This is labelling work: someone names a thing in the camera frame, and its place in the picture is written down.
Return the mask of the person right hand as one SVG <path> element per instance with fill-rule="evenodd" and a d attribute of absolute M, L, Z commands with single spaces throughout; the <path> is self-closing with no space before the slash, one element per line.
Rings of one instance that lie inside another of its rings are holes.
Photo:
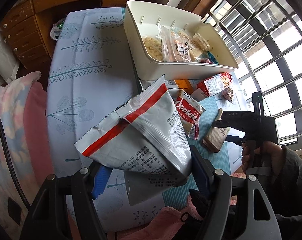
<path fill-rule="evenodd" d="M 249 161 L 251 159 L 250 156 L 250 147 L 247 143 L 242 143 L 242 170 L 244 172 L 246 172 L 248 165 L 249 165 Z M 257 149 L 255 149 L 254 151 L 255 155 L 258 155 L 260 153 L 262 153 L 262 155 L 268 155 L 271 157 L 271 167 L 272 167 L 272 171 L 273 174 L 275 176 L 278 176 L 285 164 L 285 158 L 286 158 L 286 153 L 285 150 L 270 141 L 265 141 L 263 142 L 263 145 Z"/>

